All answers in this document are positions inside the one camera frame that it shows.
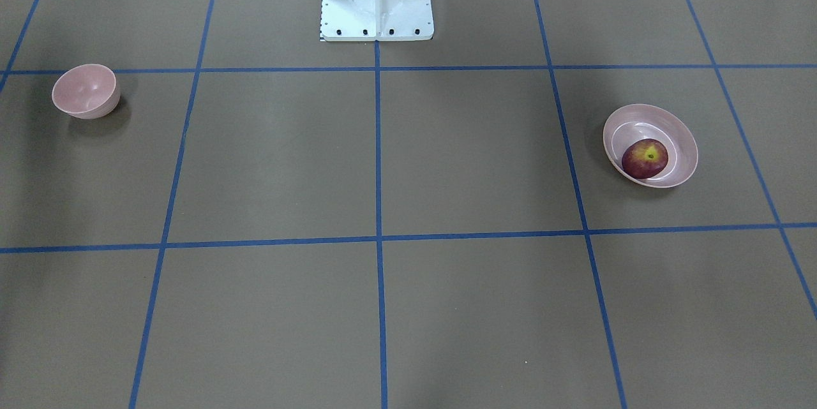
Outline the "pink bowl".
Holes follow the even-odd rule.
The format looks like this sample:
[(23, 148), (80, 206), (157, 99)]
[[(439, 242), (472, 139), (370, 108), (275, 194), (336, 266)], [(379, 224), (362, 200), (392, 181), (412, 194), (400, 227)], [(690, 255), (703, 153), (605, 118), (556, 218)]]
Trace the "pink bowl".
[(64, 72), (50, 92), (54, 106), (78, 119), (99, 119), (113, 112), (121, 99), (115, 73), (102, 64), (82, 64)]

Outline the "red apple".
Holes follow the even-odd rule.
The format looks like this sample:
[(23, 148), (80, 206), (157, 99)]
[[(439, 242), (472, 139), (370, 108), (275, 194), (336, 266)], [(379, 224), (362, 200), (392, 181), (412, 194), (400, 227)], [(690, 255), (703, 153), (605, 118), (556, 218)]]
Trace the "red apple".
[(669, 163), (665, 145), (654, 139), (645, 138), (631, 144), (622, 155), (622, 170), (634, 179), (650, 179), (661, 173)]

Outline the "pink plate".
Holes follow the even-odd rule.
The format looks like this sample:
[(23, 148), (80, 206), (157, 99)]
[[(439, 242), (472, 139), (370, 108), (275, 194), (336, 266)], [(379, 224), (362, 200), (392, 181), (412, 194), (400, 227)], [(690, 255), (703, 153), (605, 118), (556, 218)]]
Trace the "pink plate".
[[(634, 177), (624, 170), (626, 150), (643, 139), (654, 139), (666, 148), (666, 166), (652, 177)], [(698, 166), (694, 136), (677, 116), (647, 104), (630, 104), (614, 110), (602, 130), (605, 154), (631, 182), (650, 188), (674, 188), (692, 177)]]

